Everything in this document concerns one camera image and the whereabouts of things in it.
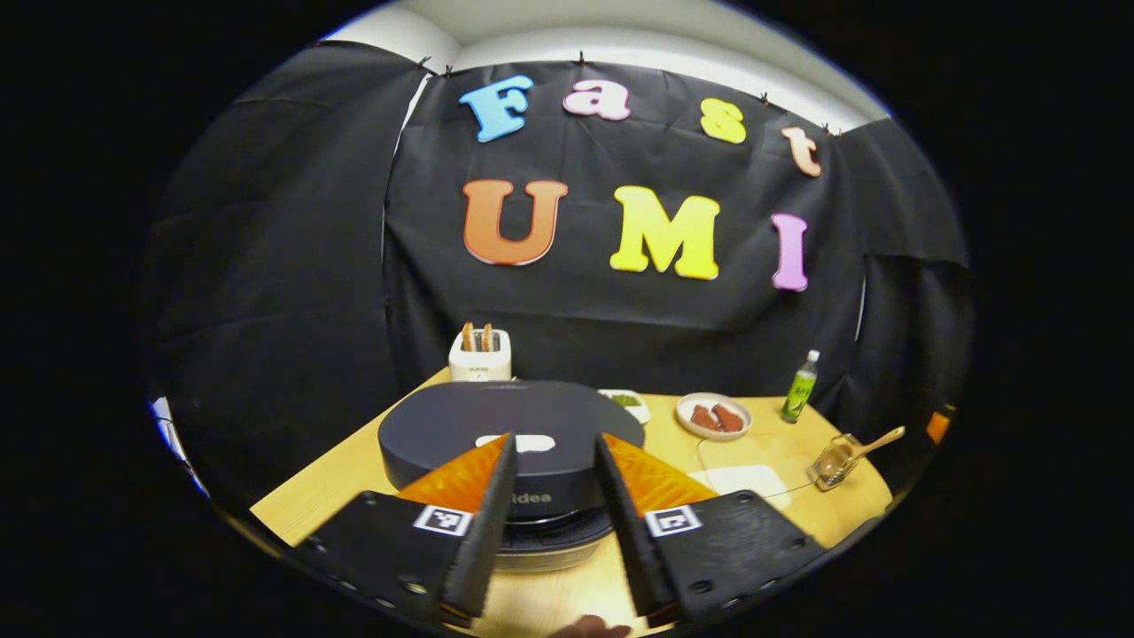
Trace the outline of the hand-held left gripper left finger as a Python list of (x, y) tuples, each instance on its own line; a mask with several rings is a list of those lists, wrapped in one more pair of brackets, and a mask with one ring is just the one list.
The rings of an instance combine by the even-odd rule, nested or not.
[(420, 626), (471, 626), (511, 507), (519, 454), (506, 433), (483, 446), (479, 508), (418, 503), (364, 490), (291, 550), (291, 565), (361, 604)]

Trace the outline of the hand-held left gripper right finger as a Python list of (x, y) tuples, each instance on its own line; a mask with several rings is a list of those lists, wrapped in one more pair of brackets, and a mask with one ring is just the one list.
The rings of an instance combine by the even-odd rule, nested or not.
[(593, 471), (648, 626), (692, 626), (758, 605), (821, 564), (826, 548), (753, 490), (717, 495), (610, 433)]

